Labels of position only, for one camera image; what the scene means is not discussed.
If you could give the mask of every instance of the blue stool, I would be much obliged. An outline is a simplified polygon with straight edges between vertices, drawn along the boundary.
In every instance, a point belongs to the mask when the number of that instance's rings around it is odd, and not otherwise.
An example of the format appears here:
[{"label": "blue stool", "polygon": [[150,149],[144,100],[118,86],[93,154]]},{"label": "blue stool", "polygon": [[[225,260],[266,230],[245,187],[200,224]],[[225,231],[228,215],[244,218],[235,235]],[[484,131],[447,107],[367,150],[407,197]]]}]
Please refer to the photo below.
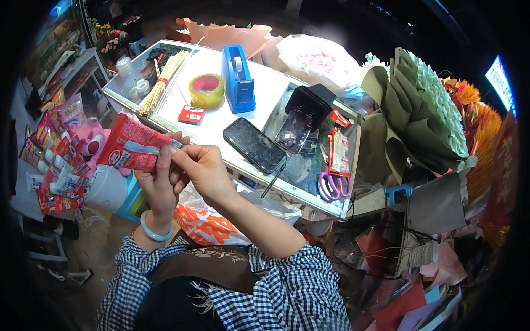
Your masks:
[{"label": "blue stool", "polygon": [[414,183],[408,183],[403,185],[396,185],[393,187],[386,187],[385,188],[385,194],[388,194],[390,197],[390,205],[395,205],[395,196],[394,194],[398,191],[405,191],[405,194],[407,195],[407,199],[410,199],[410,196],[412,195],[412,191],[414,191],[414,188],[416,187],[416,184]]},{"label": "blue stool", "polygon": [[138,207],[144,202],[145,195],[134,177],[134,172],[127,176],[127,197],[121,207],[113,211],[113,214],[123,217],[126,220],[140,224],[140,215],[138,214]]},{"label": "blue stool", "polygon": [[[145,48],[143,50],[140,50],[140,44],[145,44]],[[129,53],[131,56],[138,56],[140,53],[142,53],[144,50],[147,49],[147,41],[145,41],[144,37],[141,37],[140,40],[135,42],[129,43]]]}]

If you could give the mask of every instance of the purple scissors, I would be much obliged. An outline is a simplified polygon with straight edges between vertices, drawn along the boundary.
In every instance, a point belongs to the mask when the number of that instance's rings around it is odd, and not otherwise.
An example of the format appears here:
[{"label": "purple scissors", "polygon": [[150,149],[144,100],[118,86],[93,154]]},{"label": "purple scissors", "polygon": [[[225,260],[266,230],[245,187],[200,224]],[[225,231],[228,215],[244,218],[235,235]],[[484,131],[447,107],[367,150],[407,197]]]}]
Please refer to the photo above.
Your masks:
[{"label": "purple scissors", "polygon": [[326,166],[324,171],[320,172],[319,192],[321,196],[325,197],[324,200],[328,201],[348,198],[351,193],[350,179],[344,176],[331,175],[329,166]]}]

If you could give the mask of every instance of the woman's left hand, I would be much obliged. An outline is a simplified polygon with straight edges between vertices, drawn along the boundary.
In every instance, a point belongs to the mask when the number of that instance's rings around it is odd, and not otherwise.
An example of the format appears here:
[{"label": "woman's left hand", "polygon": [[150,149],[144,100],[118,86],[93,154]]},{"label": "woman's left hand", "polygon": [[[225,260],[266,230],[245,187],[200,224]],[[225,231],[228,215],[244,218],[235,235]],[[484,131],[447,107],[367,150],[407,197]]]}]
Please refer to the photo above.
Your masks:
[{"label": "woman's left hand", "polygon": [[[181,131],[175,134],[167,133],[166,136],[184,145],[190,143],[190,138],[183,138]],[[155,229],[159,226],[164,227],[168,222],[171,223],[176,204],[179,201],[179,194],[189,183],[188,176],[183,174],[180,168],[171,167],[171,156],[175,152],[176,149],[172,146],[160,149],[155,174],[135,171],[136,180],[151,206]]]}]

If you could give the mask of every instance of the spool of string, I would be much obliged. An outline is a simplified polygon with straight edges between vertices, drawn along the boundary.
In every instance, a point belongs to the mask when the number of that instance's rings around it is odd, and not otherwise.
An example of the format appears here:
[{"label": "spool of string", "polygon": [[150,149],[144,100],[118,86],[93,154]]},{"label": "spool of string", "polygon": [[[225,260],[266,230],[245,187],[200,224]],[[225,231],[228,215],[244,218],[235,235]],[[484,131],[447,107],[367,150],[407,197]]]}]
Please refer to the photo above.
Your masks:
[{"label": "spool of string", "polygon": [[438,243],[429,241],[423,246],[411,250],[409,264],[411,268],[438,262]]}]

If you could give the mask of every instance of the phone number sign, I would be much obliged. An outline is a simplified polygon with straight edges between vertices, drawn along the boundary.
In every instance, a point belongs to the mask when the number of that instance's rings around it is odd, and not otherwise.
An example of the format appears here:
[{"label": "phone number sign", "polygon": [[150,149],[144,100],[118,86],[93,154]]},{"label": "phone number sign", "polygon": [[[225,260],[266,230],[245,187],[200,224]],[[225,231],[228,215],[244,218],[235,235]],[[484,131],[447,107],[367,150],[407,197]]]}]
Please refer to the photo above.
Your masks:
[{"label": "phone number sign", "polygon": [[502,103],[506,107],[506,110],[510,111],[511,109],[514,113],[514,116],[517,116],[510,84],[506,78],[506,73],[499,55],[497,55],[495,62],[493,62],[485,76],[493,86],[493,89],[499,95]]}]

